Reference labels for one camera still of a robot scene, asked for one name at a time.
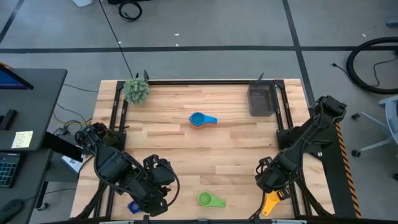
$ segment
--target black hose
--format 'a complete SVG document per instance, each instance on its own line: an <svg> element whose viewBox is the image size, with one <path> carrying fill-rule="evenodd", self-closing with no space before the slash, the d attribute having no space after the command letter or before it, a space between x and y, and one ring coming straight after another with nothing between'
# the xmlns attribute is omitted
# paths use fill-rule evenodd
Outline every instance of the black hose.
<svg viewBox="0 0 398 224"><path fill-rule="evenodd" d="M393 88L393 89L382 89L382 88L377 88L375 86L368 85L362 79L356 74L354 70L354 59L357 56L357 54L360 53L360 51L364 50L367 47L370 47L372 45L376 44L383 44L383 43L398 43L398 37L382 37L382 38L377 38L373 40L369 40L361 45L359 45L355 50L353 50L350 55L348 56L347 59L347 72L348 75L351 79L351 81L357 85L358 87L369 91L371 93L377 93L377 94L383 94L383 95L392 95L392 94L398 94L398 88Z"/></svg>
<svg viewBox="0 0 398 224"><path fill-rule="evenodd" d="M136 6L136 7L138 8L138 10L139 10L138 16L136 16L136 17L131 17L131 16L129 16L129 14L123 12L123 7L124 7L125 5L127 5L127 4L133 4L134 6ZM123 1L123 2L120 4L120 6L119 6L119 15L120 15L120 17L122 17L122 19L123 19L124 21L127 21L127 22L134 22L134 21L136 21L137 19L139 19L139 18L141 17L141 15L142 15L142 8L141 8L141 6L138 4L138 2L133 1L133 0L126 0L126 1Z"/></svg>

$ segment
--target floor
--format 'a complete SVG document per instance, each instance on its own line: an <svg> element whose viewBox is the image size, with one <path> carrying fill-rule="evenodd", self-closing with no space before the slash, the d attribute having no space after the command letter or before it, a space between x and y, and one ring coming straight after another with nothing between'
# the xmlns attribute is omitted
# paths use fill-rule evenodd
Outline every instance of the floor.
<svg viewBox="0 0 398 224"><path fill-rule="evenodd" d="M146 69L153 79L301 78L307 99L332 95L345 102L348 114L365 111L384 121L377 102L388 96L366 93L352 85L332 63L345 67L349 46L398 35L385 26L398 16L394 0L151 0L140 3L142 17L124 22L117 8L104 10L124 48L133 74ZM22 68L66 68L65 83L97 90L100 80L128 79L129 71L97 0L76 7L72 0L0 1L0 61ZM394 58L391 51L358 55L357 73L375 83L372 66ZM398 60L380 65L381 87L398 83ZM65 86L59 104L86 119L96 95ZM63 121L79 117L60 108ZM61 124L51 120L49 131ZM347 150L387 137L366 119L341 123ZM349 155L364 218L398 220L396 147ZM74 183L51 185L65 189ZM50 208L34 212L31 223L68 218L73 191L48 194Z"/></svg>

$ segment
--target white object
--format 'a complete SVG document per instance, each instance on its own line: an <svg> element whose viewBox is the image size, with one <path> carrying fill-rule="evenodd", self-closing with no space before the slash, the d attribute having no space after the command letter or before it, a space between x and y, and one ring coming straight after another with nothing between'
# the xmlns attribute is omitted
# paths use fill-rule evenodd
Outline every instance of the white object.
<svg viewBox="0 0 398 224"><path fill-rule="evenodd" d="M79 173L81 166L83 165L81 162L71 159L67 156L62 156L62 161L65 162L70 168L72 168L76 173Z"/></svg>
<svg viewBox="0 0 398 224"><path fill-rule="evenodd" d="M360 112L366 118L370 119L371 121L374 121L383 130L385 130L385 132L389 134L389 137L386 140L359 149L358 150L359 152L364 152L370 149L385 146L392 142L398 144L398 107L397 107L398 105L397 104L398 104L398 96L392 96L390 98L379 101L379 106L384 108L386 111L387 124L384 124L383 122L377 120L376 118L373 118L372 116L368 115L365 112Z"/></svg>
<svg viewBox="0 0 398 224"><path fill-rule="evenodd" d="M19 131L15 133L14 141L12 142L11 149L20 149L29 147L30 140L32 140L33 131Z"/></svg>
<svg viewBox="0 0 398 224"><path fill-rule="evenodd" d="M94 0L72 0L78 7L87 6L93 3Z"/></svg>

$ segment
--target paper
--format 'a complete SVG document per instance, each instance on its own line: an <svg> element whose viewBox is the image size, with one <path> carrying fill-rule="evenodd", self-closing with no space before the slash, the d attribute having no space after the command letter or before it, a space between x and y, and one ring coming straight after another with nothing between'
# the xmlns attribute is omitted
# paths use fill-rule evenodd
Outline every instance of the paper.
<svg viewBox="0 0 398 224"><path fill-rule="evenodd" d="M68 166L70 168L72 168L76 173L79 173L82 163L79 161L76 161L74 159L71 159L67 156L62 156L62 161L65 162L66 164L68 164Z"/></svg>
<svg viewBox="0 0 398 224"><path fill-rule="evenodd" d="M11 149L19 149L23 147L29 147L30 140L32 140L33 131L19 131L15 133L14 142L12 143Z"/></svg>

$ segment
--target desk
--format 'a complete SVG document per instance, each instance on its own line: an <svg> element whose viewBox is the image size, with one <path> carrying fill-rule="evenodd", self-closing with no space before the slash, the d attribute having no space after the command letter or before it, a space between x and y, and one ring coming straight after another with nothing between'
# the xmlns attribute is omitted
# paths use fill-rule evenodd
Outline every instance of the desk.
<svg viewBox="0 0 398 224"><path fill-rule="evenodd" d="M307 103L300 80L284 80L294 125L308 118ZM102 81L93 122L109 125L117 81ZM126 116L126 151L138 161L158 154L172 163L180 178L181 191L168 212L151 219L191 220L247 219L261 202L261 190L255 185L254 169L258 160L278 153L275 132L276 116L252 117L249 114L248 85L156 85L144 105L129 103ZM119 124L120 111L116 117ZM192 129L188 117L201 111L218 118L218 124L201 130ZM285 128L286 119L282 116ZM304 156L307 186L326 210L333 206L322 163ZM80 174L71 217L79 214L98 187L93 161ZM166 197L174 196L176 185ZM212 192L226 199L227 207L202 208L197 195ZM105 194L101 214L105 212ZM304 212L301 193L297 194L300 211ZM133 215L127 204L130 196L115 194L112 220L142 220L144 213ZM293 218L290 199L278 204L266 218Z"/></svg>
<svg viewBox="0 0 398 224"><path fill-rule="evenodd" d="M3 141L6 136L12 136L11 142L14 139L15 131L34 131L32 137L31 147L36 150L29 151L25 154L25 159L22 161L22 166L17 176L13 188L0 188L0 207L12 199L27 199L36 197L42 187L45 173L47 171L51 150L48 148L41 148L44 136L49 125L52 111L58 100L63 81L65 80L67 71L62 69L14 69L14 71L23 79L28 80L35 88L46 88L45 93L40 96L40 101L29 101L28 98L15 98L17 95L29 93L34 90L0 90L0 111L5 114L8 109L15 109L19 115L12 124L10 131L2 131L0 133L0 149L8 150L11 148L9 141ZM26 114L32 113L36 119L26 119ZM28 223L32 211L35 207L36 198L28 200L24 203L23 209L10 221L10 223Z"/></svg>

